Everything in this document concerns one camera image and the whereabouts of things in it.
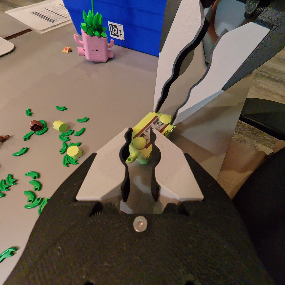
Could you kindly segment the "blue plastic bin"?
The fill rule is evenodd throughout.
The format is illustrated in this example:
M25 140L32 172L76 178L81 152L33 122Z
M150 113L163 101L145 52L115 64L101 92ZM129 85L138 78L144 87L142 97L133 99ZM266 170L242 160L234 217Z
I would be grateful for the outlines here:
M81 34L83 11L91 10L91 0L63 1L73 24ZM103 17L107 27L107 40L114 45L159 56L159 45L166 1L98 0L94 1L94 13Z

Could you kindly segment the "lime cylinder brick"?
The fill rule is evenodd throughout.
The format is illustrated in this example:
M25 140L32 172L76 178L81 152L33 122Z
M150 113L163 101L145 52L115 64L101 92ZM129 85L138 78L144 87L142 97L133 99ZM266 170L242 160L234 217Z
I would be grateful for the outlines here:
M64 133L68 130L69 126L61 120L57 120L53 122L53 128L61 133Z
M76 145L72 145L70 146L67 151L66 151L67 155L70 156L73 159L78 159L82 156L82 150L76 146Z

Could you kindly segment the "laminated paper sheet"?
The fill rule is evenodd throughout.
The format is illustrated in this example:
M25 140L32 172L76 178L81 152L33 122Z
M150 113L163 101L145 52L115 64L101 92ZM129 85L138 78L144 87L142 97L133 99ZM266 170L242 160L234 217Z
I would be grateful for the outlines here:
M72 23L62 0L48 0L5 12L31 30L43 34Z

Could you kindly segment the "white book stand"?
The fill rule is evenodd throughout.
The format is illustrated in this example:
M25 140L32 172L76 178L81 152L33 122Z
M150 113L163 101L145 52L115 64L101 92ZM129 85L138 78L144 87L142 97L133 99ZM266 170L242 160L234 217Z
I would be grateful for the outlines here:
M0 57L11 53L15 49L15 45L8 40L0 37Z

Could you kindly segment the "pink toy brick flowerpot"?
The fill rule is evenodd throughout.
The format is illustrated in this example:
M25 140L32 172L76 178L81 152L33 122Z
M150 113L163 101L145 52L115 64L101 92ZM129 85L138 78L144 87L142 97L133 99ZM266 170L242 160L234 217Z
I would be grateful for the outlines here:
M114 40L107 40L107 27L103 26L103 17L94 13L94 1L91 0L91 10L83 11L84 22L81 23L82 40L74 35L74 40L82 47L78 47L78 54L85 56L88 61L106 62L113 58L113 51L109 50L114 45Z

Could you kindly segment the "lime green toy brick box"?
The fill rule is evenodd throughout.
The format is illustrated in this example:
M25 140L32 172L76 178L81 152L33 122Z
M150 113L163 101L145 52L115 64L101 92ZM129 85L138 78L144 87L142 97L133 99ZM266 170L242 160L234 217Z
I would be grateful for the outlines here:
M139 123L133 127L132 139L129 145L130 155L127 158L127 163L132 163L135 160L145 165L151 160L152 144L150 140L151 128L158 130L165 137L169 138L171 132L175 126L171 124L162 124L159 120L159 116L162 115L160 112L148 113ZM132 144L133 138L144 137L147 141L146 146L143 149L136 149Z

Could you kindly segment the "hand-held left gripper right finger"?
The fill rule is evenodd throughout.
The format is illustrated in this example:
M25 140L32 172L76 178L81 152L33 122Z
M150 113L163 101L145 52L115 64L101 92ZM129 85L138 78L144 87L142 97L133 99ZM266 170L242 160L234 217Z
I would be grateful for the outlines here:
M204 196L183 151L158 130L150 130L152 144L151 193L154 213L161 214L168 203L202 201Z

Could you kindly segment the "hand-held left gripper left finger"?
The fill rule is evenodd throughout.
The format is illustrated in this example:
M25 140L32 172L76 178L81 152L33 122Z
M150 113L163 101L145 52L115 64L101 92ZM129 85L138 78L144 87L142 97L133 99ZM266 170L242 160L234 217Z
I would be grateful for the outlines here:
M100 148L76 196L78 201L112 202L120 209L130 193L126 159L133 130L126 128Z

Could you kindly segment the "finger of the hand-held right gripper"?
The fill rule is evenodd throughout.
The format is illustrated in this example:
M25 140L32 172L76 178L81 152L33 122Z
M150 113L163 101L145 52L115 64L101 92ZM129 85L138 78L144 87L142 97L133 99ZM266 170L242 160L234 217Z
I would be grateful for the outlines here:
M166 100L183 60L205 36L211 14L210 11L205 16L199 0L167 1L159 45L154 112L158 112Z
M185 120L221 94L224 85L269 31L269 28L250 22L222 35L213 49L207 72L190 89L187 101L177 110L173 125Z

